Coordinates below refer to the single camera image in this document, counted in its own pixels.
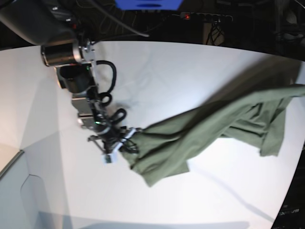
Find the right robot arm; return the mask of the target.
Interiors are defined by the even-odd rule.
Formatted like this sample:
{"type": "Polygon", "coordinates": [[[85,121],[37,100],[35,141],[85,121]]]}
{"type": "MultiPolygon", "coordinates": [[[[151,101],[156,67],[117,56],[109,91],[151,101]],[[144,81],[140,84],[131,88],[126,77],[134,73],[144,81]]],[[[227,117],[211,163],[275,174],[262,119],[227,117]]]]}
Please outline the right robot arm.
{"type": "Polygon", "coordinates": [[[96,60],[89,38],[58,21],[40,0],[1,1],[0,21],[27,42],[40,46],[43,63],[55,68],[60,87],[72,94],[81,126],[94,132],[88,141],[105,156],[118,151],[139,152],[131,140],[136,128],[119,126],[126,110],[107,113],[117,70],[112,62],[96,60]]]}

